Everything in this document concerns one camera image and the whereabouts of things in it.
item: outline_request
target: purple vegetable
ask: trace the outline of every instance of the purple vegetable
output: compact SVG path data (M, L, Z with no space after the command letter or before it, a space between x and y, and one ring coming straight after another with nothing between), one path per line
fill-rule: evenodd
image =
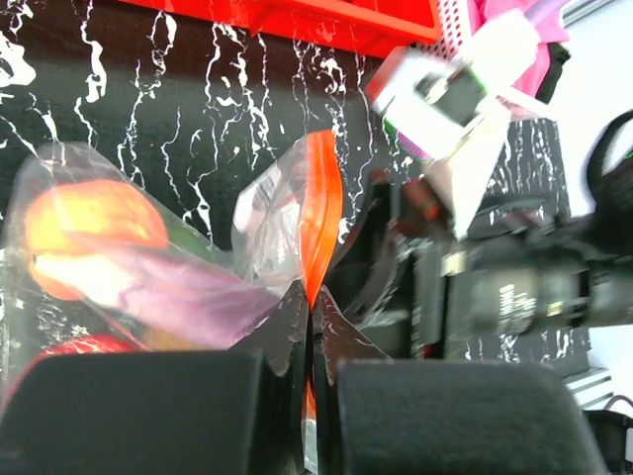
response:
M264 323L279 298L183 251L69 234L92 253L40 254L35 267L96 305L193 343L228 348Z

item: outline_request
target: red plastic tray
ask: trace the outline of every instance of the red plastic tray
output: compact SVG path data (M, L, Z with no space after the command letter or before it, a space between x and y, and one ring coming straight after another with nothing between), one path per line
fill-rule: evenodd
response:
M441 36L437 0L122 1L377 57Z

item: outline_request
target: plastic bag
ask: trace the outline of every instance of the plastic bag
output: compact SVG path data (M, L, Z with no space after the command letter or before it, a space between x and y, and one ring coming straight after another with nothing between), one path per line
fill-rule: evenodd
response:
M325 164L340 195L334 147L331 132L309 135L262 175L284 172L258 220L247 220L248 233L233 233L235 253L213 246L87 144L43 147L18 175L5 228L3 402L42 357L225 349L253 332L292 281L309 282L306 252L315 249L302 236L331 228L313 216L330 201L315 194ZM291 202L298 213L287 213ZM337 226L342 205L329 209L321 217ZM335 236L328 246L331 256Z

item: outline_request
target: black cable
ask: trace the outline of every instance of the black cable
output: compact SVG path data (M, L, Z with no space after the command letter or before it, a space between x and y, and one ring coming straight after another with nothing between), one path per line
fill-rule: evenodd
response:
M633 110L620 114L618 117L613 119L609 125L606 126L602 136L597 141L591 151L591 154L589 155L587 163L587 187L589 189L589 193L591 193L591 196L593 197L593 200L596 199L596 191L600 184L602 175L604 174L606 153L620 129L631 120L633 120Z
M623 396L621 394L613 396L611 399L609 399L608 403L606 403L606 406L604 406L604 410L605 411L610 411L611 408L616 404L619 403L620 401L622 401L623 403L628 404L631 409L633 409L633 400L627 396Z

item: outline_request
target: pink object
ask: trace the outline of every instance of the pink object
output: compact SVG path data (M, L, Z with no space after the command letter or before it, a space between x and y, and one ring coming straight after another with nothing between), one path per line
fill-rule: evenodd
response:
M525 12L532 7L537 0L467 0L470 14L471 29L476 32L488 20L498 17L502 13L518 8ZM547 50L548 43L567 42L570 37L560 25L560 9L549 15L543 22L536 26L536 31L541 37L536 60L527 71L514 83L514 87L529 96L536 96L547 70L550 67L550 54Z

